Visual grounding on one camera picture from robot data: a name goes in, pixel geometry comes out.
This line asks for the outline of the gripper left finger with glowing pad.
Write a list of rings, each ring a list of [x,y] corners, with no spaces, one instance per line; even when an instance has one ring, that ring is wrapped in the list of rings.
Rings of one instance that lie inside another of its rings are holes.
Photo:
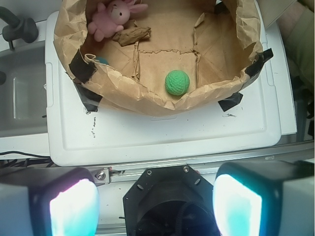
[[[2,236],[93,236],[99,211],[98,189],[85,168],[0,171]]]

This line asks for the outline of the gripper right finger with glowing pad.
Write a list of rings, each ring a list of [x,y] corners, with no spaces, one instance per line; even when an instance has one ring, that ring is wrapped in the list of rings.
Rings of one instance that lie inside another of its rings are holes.
[[[214,182],[213,209],[224,236],[313,236],[315,165],[223,163]]]

